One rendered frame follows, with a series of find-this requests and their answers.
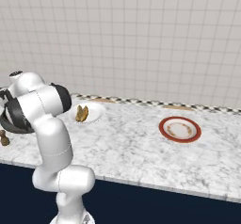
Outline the brown sausage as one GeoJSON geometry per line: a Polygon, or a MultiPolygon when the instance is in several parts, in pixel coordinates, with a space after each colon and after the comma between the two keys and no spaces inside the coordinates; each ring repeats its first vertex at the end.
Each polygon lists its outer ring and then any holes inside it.
{"type": "Polygon", "coordinates": [[[82,115],[83,115],[83,109],[81,105],[77,106],[77,112],[75,115],[75,120],[76,121],[82,121],[82,115]]]}

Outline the tan bun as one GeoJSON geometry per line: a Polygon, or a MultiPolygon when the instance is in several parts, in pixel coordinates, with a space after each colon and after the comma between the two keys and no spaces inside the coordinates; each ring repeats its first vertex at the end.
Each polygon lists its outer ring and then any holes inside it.
{"type": "Polygon", "coordinates": [[[85,121],[88,117],[88,107],[85,106],[83,109],[82,109],[82,116],[81,116],[81,121],[85,121]]]}

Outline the white bowl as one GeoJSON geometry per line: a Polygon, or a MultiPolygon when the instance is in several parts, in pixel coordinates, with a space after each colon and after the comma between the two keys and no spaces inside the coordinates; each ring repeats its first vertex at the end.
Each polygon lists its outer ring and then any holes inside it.
{"type": "Polygon", "coordinates": [[[70,110],[70,118],[74,123],[79,123],[79,124],[90,124],[93,123],[97,120],[100,120],[105,114],[105,108],[101,104],[97,103],[81,103],[81,104],[76,104],[73,106],[70,110]],[[85,121],[76,121],[75,120],[75,115],[77,112],[77,106],[81,105],[82,109],[87,106],[88,107],[88,117],[85,121]]]}

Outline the red rimmed white plate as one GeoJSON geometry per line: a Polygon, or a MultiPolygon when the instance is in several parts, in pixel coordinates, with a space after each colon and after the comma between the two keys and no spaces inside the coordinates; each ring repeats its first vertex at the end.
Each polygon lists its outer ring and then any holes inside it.
{"type": "Polygon", "coordinates": [[[159,131],[168,140],[182,144],[192,143],[201,137],[201,128],[195,121],[179,116],[162,119],[159,131]]]}

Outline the small brown pepper mill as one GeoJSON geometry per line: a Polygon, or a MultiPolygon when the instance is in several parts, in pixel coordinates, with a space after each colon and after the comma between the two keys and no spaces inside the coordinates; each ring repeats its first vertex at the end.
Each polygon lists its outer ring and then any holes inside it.
{"type": "Polygon", "coordinates": [[[3,146],[7,146],[10,143],[9,138],[6,137],[5,130],[0,130],[0,142],[3,146]]]}

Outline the dark blue counter cabinet front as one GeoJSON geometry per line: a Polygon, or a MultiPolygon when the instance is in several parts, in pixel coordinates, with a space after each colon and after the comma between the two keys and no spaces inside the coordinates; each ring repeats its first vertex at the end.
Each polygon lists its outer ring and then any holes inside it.
{"type": "MultiPolygon", "coordinates": [[[[36,189],[31,168],[0,164],[0,224],[49,224],[56,195],[36,189]]],[[[241,224],[241,204],[98,181],[83,196],[96,224],[241,224]]]]}

